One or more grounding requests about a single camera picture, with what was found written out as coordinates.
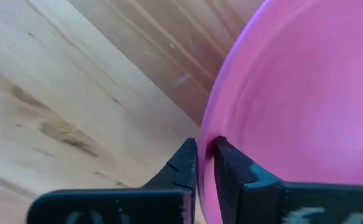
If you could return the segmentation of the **pink round plate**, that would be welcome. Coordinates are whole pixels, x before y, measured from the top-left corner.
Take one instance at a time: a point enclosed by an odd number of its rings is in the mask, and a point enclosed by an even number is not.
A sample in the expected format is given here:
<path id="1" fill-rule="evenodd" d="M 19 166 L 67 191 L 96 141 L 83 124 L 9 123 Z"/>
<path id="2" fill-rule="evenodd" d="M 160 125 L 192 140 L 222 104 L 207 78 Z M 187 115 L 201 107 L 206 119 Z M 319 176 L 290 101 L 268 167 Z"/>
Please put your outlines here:
<path id="1" fill-rule="evenodd" d="M 217 136 L 283 180 L 363 185 L 363 0 L 265 0 L 246 25 L 201 126 L 207 224 L 223 224 Z"/>

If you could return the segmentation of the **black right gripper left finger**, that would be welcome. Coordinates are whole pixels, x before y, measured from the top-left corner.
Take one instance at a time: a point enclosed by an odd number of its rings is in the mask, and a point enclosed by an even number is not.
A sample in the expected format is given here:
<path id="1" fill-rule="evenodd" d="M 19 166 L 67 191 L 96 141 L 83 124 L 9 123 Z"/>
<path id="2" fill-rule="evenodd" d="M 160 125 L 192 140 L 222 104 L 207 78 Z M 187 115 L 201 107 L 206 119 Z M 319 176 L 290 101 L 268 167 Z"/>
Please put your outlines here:
<path id="1" fill-rule="evenodd" d="M 139 188 L 66 189 L 41 195 L 27 224 L 194 224 L 197 144 L 188 138 Z"/>

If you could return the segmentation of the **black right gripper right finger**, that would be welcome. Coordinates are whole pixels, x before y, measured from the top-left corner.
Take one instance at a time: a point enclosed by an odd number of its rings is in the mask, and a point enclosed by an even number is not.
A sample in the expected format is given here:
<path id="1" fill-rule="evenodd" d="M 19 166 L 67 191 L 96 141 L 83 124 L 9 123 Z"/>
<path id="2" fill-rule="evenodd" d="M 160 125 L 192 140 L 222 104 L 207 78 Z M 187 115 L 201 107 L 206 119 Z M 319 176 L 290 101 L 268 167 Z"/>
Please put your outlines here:
<path id="1" fill-rule="evenodd" d="M 213 140 L 223 224 L 363 224 L 363 186 L 287 182 Z"/>

